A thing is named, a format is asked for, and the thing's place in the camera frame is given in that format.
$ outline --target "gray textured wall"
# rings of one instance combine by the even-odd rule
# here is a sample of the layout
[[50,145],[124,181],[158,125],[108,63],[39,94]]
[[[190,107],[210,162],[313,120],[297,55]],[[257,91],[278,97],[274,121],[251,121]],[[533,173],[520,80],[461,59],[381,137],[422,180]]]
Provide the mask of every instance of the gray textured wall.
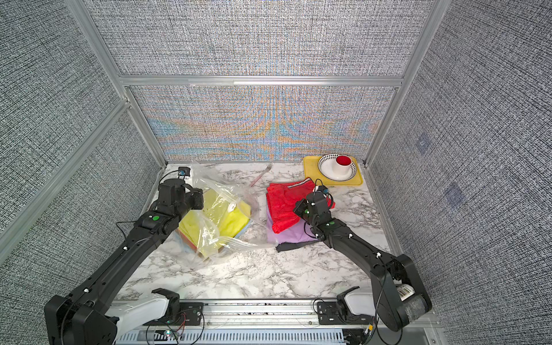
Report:
[[44,305],[121,244],[115,222],[140,216],[158,170],[123,114],[0,267],[1,344],[47,343]]
[[[119,97],[63,0],[0,2],[0,232]],[[0,343],[47,344],[44,305],[123,240],[158,166],[123,114],[0,266]]]
[[168,160],[364,158],[392,87],[133,86]]
[[[125,75],[402,76],[433,0],[84,3]],[[132,87],[169,160],[360,159],[389,90]]]
[[119,97],[63,0],[0,2],[0,232]]
[[372,170],[451,344],[550,344],[552,8],[454,0]]
[[123,74],[402,75],[433,0],[84,0]]

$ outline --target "folded clothing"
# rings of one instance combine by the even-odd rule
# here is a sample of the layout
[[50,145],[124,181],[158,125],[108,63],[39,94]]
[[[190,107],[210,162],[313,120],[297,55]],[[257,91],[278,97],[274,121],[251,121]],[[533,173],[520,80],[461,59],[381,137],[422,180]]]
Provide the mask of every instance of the folded clothing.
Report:
[[267,209],[268,241],[269,242],[277,241],[278,244],[316,241],[316,239],[313,238],[314,236],[312,235],[312,232],[310,231],[310,226],[306,226],[305,223],[306,222],[303,219],[300,219],[297,223],[289,227],[289,229],[282,231],[280,233],[274,233],[274,231],[272,231],[272,224],[273,224],[272,217],[270,216],[270,211]]
[[268,186],[268,211],[272,216],[274,233],[281,233],[299,222],[299,216],[293,213],[295,203],[312,193],[314,188],[315,184],[310,178],[301,182],[271,183]]

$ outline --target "plastic bag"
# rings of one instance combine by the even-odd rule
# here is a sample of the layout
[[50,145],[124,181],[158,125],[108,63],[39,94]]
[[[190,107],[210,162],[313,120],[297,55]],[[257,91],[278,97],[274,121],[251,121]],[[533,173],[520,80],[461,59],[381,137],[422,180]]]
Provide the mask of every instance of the plastic bag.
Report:
[[[191,168],[191,185],[203,190],[204,205],[203,210],[188,212],[175,230],[177,236],[172,235],[184,254],[178,257],[199,265],[218,264],[236,252],[278,245],[266,236],[258,196],[252,188],[227,182],[216,171],[197,162],[192,162]],[[255,236],[244,236],[249,241],[240,240],[250,228],[256,228]]]

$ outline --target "marble countertop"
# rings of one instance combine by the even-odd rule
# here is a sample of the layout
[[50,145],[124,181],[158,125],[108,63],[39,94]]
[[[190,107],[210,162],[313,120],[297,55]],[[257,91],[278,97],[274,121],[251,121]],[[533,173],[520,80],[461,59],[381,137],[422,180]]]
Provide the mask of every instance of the marble countertop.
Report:
[[[166,172],[183,164],[169,164]],[[227,181],[251,183],[266,163],[206,164]],[[266,222],[266,188],[271,182],[305,178],[302,163],[275,163],[254,186],[261,222]],[[332,216],[341,219],[364,240],[389,251],[368,187],[331,186],[336,202]],[[250,241],[266,233],[254,222],[240,237]],[[152,252],[117,295],[138,299],[153,289],[178,292],[182,299],[335,297],[352,286],[370,287],[369,277],[345,255],[323,243],[278,253],[275,248],[234,254],[227,262],[192,268],[174,236]]]

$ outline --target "clothing pile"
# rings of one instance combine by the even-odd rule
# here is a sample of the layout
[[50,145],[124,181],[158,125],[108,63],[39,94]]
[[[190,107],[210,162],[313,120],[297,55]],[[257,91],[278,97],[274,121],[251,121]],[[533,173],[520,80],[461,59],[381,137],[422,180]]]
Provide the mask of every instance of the clothing pile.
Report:
[[[297,201],[312,193],[315,187],[314,182],[307,178],[301,182],[271,183],[267,188],[267,235],[269,241],[278,241],[278,252],[318,242],[310,226],[293,213]],[[329,200],[328,206],[333,208],[335,204]]]

